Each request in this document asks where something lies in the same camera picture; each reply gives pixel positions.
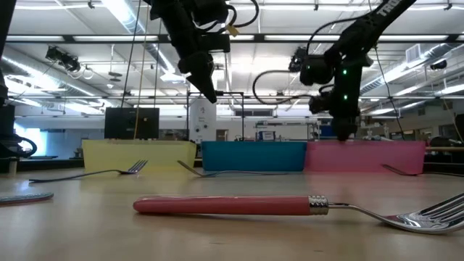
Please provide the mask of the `yellow plastic bin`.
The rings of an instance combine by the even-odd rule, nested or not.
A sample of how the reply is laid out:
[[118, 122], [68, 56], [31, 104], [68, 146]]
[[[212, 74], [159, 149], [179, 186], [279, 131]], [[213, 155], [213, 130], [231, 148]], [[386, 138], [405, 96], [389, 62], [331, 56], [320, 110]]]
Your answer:
[[87, 172], [127, 170], [139, 160], [147, 161], [143, 174], [177, 171], [179, 162], [192, 167], [196, 156], [190, 141], [84, 140], [82, 148]]

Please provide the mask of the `white cabinet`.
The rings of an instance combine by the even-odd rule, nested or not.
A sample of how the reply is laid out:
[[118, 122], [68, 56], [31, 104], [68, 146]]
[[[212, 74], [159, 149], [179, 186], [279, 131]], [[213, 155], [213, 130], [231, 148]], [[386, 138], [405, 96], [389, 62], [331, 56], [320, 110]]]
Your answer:
[[217, 107], [205, 98], [198, 98], [189, 108], [189, 139], [196, 144], [215, 141]]

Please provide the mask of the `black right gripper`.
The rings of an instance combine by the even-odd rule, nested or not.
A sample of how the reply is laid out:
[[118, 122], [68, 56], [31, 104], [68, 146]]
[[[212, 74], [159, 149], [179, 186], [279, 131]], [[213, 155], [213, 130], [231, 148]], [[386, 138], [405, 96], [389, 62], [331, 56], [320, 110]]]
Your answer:
[[363, 66], [354, 59], [346, 59], [334, 69], [334, 80], [329, 92], [321, 91], [310, 100], [310, 111], [317, 114], [327, 111], [338, 141], [346, 141], [356, 134], [356, 117], [359, 115], [358, 98]]

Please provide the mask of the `pink plastic bin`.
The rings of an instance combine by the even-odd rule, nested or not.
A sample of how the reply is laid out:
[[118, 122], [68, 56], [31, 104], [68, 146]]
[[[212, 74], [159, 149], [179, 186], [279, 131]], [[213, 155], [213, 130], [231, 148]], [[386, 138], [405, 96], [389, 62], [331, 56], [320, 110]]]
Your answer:
[[304, 168], [313, 172], [385, 173], [388, 165], [407, 174], [423, 171], [423, 141], [311, 141]]

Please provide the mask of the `black ceiling mounted device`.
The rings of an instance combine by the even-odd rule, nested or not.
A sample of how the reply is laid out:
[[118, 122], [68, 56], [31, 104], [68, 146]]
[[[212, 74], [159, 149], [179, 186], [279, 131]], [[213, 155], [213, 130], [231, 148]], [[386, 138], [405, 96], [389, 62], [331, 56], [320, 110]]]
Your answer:
[[68, 72], [76, 73], [80, 70], [78, 58], [59, 50], [56, 46], [48, 48], [45, 58], [62, 66]]

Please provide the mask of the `white ceiling vent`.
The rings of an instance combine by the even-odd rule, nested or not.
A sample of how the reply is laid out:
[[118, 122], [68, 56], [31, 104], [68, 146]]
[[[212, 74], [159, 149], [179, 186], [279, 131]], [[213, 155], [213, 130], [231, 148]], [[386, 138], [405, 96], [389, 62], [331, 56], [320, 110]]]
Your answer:
[[416, 44], [405, 51], [406, 62], [411, 63], [421, 58], [421, 45]]

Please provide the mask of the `black ceiling light rail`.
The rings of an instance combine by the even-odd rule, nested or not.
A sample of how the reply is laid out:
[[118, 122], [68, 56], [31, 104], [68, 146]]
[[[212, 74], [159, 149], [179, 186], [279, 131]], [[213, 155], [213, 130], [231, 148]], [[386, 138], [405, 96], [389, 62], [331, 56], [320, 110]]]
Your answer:
[[[299, 43], [305, 44], [310, 40], [309, 35], [300, 34], [241, 34], [231, 36], [230, 41], [238, 43]], [[170, 42], [167, 34], [159, 35], [8, 35], [7, 43], [63, 43], [63, 44], [127, 44], [135, 43], [162, 43]], [[461, 43], [464, 44], [464, 33], [460, 34], [386, 34], [379, 37], [380, 44], [406, 44], [406, 43]]]

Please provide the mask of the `dark box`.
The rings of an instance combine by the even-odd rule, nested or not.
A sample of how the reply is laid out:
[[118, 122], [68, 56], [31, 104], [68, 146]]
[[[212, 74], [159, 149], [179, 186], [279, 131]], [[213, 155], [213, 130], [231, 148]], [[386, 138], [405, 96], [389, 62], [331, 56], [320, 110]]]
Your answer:
[[15, 107], [7, 105], [0, 107], [0, 136], [14, 133]]

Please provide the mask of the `pink handled fork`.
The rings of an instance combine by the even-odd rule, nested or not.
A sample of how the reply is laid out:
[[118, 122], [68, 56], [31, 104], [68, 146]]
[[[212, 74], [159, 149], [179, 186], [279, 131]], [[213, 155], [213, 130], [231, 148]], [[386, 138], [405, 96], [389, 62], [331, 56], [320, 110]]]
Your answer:
[[193, 215], [327, 215], [354, 210], [392, 227], [413, 233], [446, 234], [464, 230], [464, 193], [415, 212], [378, 215], [324, 196], [145, 196], [133, 203], [144, 214]]

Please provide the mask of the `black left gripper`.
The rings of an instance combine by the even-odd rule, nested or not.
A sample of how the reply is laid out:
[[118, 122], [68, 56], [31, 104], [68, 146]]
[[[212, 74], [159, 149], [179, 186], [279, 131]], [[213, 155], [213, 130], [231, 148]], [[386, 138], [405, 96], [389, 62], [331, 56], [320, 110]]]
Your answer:
[[193, 22], [194, 13], [204, 11], [209, 0], [159, 0], [159, 17], [181, 60], [178, 69], [211, 103], [217, 101], [212, 73], [214, 62], [201, 46], [201, 33]]

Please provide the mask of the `black monitor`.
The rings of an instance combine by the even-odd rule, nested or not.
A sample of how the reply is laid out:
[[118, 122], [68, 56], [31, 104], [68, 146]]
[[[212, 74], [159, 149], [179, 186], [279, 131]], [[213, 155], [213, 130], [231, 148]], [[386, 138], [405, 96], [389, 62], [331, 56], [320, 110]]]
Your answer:
[[158, 108], [107, 108], [104, 116], [104, 137], [116, 139], [159, 138]]

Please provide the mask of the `blue plastic bin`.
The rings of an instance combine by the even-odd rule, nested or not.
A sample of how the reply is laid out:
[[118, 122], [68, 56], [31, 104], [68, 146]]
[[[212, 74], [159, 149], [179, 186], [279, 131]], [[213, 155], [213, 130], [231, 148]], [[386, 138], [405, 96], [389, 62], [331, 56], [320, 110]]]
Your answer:
[[206, 171], [300, 172], [307, 144], [296, 141], [204, 141]]

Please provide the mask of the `blue handled fork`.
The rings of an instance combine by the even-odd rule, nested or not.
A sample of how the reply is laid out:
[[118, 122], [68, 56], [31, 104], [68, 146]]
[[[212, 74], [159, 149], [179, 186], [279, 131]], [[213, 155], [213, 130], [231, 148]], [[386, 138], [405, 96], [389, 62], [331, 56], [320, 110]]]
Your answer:
[[27, 204], [52, 199], [54, 193], [26, 194], [17, 196], [0, 196], [0, 207], [15, 204]]

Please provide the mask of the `black metal frame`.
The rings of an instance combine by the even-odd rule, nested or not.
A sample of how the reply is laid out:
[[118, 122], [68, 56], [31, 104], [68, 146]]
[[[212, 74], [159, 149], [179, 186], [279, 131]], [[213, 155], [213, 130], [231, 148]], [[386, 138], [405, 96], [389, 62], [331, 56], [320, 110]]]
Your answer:
[[[190, 96], [193, 94], [198, 94], [197, 98], [202, 97], [201, 92], [192, 92], [192, 91], [187, 91], [186, 92], [186, 130], [187, 130], [187, 137], [189, 137], [189, 115], [190, 115]], [[244, 92], [243, 91], [215, 91], [215, 95], [217, 98], [219, 97], [227, 97], [228, 99], [235, 100], [239, 106], [241, 107], [241, 114], [240, 114], [240, 119], [241, 119], [241, 140], [244, 140], [244, 130], [245, 130], [245, 124], [244, 124]]]

